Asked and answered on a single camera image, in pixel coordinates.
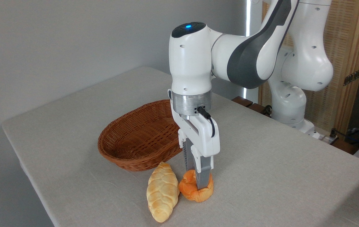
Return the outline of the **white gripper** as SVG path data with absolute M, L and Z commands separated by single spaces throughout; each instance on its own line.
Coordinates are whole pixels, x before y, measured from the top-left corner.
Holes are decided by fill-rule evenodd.
M 172 116 L 179 126 L 178 142 L 184 155 L 186 170 L 195 170 L 198 190 L 208 186 L 213 156 L 220 152 L 219 130 L 216 121 L 198 111 L 211 110 L 211 91 L 192 96 L 168 90 Z

